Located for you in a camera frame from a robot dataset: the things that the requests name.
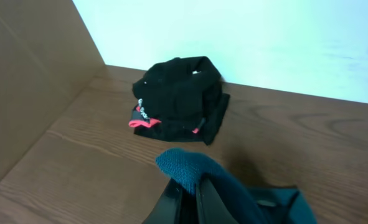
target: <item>folded black shirt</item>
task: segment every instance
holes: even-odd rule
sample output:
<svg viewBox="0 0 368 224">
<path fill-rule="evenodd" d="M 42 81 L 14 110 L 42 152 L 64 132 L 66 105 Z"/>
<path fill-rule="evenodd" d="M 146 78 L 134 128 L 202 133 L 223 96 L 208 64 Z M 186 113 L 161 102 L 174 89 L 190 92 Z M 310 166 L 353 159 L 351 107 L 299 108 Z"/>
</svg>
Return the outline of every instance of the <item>folded black shirt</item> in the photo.
<svg viewBox="0 0 368 224">
<path fill-rule="evenodd" d="M 144 112 L 161 123 L 137 127 L 134 133 L 164 141 L 204 141 L 211 144 L 227 109 L 221 74 L 207 57 L 174 58 L 153 65 L 133 84 Z M 192 130 L 205 119 L 200 131 Z"/>
</svg>

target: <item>knit texture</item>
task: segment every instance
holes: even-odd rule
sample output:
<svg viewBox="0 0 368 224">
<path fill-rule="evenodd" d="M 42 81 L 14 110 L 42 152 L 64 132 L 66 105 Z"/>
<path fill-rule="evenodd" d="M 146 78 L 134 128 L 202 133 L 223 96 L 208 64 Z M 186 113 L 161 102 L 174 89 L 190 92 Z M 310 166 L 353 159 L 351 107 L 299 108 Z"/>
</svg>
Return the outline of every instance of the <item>knit texture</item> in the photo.
<svg viewBox="0 0 368 224">
<path fill-rule="evenodd" d="M 191 195 L 204 175 L 212 181 L 227 210 L 239 223 L 267 223 L 248 190 L 222 166 L 203 153 L 173 148 L 156 158 L 162 172 L 182 185 Z"/>
<path fill-rule="evenodd" d="M 224 169 L 205 154 L 186 152 L 179 148 L 165 151 L 156 158 L 156 164 L 167 176 L 182 185 L 191 195 L 205 174 L 226 175 Z"/>
</svg>

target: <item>wood grain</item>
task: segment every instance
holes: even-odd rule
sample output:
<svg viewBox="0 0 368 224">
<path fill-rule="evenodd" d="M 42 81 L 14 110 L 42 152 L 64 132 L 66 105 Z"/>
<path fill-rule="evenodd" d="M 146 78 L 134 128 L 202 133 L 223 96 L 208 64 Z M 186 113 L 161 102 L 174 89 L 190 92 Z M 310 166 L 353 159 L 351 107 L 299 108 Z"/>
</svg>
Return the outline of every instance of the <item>wood grain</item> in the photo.
<svg viewBox="0 0 368 224">
<path fill-rule="evenodd" d="M 204 152 L 243 183 L 292 186 L 319 223 L 368 223 L 368 105 L 226 84 L 214 143 L 162 142 L 127 125 L 143 71 L 107 66 L 0 183 L 15 223 L 141 223 L 167 178 L 169 147 Z M 19 215 L 11 210 L 22 207 Z"/>
</svg>

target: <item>wooden surface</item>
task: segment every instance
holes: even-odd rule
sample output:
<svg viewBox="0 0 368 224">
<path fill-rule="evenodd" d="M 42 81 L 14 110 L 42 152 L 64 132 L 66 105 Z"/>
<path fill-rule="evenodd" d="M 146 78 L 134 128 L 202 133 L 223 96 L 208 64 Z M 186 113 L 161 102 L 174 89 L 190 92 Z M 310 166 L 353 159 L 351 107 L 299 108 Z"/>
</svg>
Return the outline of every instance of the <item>wooden surface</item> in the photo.
<svg viewBox="0 0 368 224">
<path fill-rule="evenodd" d="M 0 224 L 141 223 L 168 182 L 154 164 L 179 146 L 247 185 L 298 186 L 319 223 L 368 223 L 368 105 L 226 84 L 213 145 L 133 134 L 139 70 L 107 67 L 0 182 Z"/>
<path fill-rule="evenodd" d="M 0 1 L 0 180 L 102 67 L 71 1 Z"/>
</svg>

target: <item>teal fabric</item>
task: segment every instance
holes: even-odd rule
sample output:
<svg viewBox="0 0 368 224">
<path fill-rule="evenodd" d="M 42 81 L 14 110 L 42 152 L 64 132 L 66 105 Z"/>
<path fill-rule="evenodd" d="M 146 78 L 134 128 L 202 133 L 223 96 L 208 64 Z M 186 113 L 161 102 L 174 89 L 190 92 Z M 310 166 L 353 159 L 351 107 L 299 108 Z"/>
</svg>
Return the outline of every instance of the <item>teal fabric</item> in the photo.
<svg viewBox="0 0 368 224">
<path fill-rule="evenodd" d="M 209 178 L 227 210 L 240 224 L 314 224 L 314 215 L 297 189 L 246 188 L 203 153 L 173 148 L 156 158 L 158 167 L 194 195 L 202 177 Z"/>
<path fill-rule="evenodd" d="M 250 187 L 269 223 L 317 224 L 313 211 L 298 189 L 274 189 Z"/>
</svg>

